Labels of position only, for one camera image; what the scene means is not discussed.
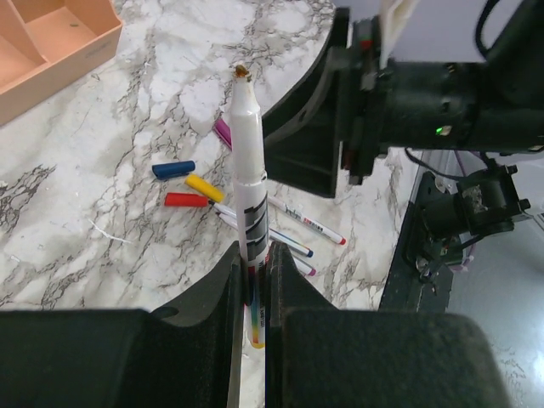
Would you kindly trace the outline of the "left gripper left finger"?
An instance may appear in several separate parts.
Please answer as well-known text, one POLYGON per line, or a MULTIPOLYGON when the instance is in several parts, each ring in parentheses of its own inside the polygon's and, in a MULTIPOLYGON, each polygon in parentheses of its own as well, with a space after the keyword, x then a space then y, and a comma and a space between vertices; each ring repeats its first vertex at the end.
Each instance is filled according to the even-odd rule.
POLYGON ((1 314, 4 407, 236 407, 241 261, 232 244, 176 298, 142 309, 1 314))

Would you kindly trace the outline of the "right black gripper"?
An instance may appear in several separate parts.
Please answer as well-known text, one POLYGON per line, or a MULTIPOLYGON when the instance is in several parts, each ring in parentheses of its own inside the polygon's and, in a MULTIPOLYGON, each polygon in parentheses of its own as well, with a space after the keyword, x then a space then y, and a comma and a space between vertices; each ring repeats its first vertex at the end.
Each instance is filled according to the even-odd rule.
POLYGON ((340 48, 319 55, 309 71, 263 117, 270 179, 332 198, 339 142, 352 185, 372 174, 392 147, 471 150, 479 111, 481 67, 475 63, 397 61, 385 55, 377 17, 353 23, 348 65, 337 98, 340 48))

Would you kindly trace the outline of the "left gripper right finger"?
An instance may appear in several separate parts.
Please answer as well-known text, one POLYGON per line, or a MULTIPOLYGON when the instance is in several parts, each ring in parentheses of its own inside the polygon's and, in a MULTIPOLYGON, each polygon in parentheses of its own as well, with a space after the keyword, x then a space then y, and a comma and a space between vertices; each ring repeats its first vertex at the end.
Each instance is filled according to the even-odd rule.
POLYGON ((269 249, 268 407, 508 407, 483 331, 456 314, 337 309, 269 249))

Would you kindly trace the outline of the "white pen yellow tip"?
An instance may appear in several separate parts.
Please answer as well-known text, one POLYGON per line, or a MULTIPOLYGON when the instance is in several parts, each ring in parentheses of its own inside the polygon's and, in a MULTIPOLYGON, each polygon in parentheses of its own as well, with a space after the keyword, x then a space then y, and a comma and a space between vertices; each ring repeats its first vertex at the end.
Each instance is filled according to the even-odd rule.
POLYGON ((269 253, 268 193, 265 182, 262 114, 252 74, 244 65, 233 72, 230 134, 238 241, 246 290, 250 344, 265 345, 266 269, 269 253))

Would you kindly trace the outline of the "yellow pen cap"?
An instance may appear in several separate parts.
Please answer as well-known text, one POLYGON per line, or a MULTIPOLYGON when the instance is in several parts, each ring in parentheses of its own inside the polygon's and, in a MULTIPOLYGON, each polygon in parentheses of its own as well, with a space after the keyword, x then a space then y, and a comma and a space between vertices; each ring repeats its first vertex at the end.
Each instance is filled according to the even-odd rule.
POLYGON ((206 196, 208 199, 214 202, 222 202, 224 199, 224 193, 216 188, 215 186, 209 184, 205 179, 195 175, 190 174, 185 178, 184 181, 190 188, 198 191, 199 193, 206 196))

